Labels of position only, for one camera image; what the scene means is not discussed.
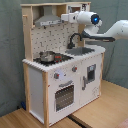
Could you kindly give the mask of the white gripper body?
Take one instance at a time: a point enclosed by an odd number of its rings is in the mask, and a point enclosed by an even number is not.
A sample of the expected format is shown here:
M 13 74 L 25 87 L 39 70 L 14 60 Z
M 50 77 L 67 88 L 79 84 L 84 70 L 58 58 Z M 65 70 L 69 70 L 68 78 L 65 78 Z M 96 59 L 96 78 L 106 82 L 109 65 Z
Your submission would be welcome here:
M 69 23 L 77 23 L 78 22 L 78 12 L 62 14 L 61 20 Z

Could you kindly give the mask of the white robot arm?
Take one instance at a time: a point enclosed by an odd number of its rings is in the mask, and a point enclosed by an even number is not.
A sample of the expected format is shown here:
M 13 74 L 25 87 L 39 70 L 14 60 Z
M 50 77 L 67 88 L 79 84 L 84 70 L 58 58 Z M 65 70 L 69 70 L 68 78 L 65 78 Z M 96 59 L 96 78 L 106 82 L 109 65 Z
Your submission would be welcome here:
M 62 14 L 61 20 L 84 25 L 81 37 L 87 41 L 114 42 L 119 39 L 128 40 L 128 20 L 116 21 L 103 33 L 99 32 L 102 26 L 102 20 L 95 12 L 76 11 Z

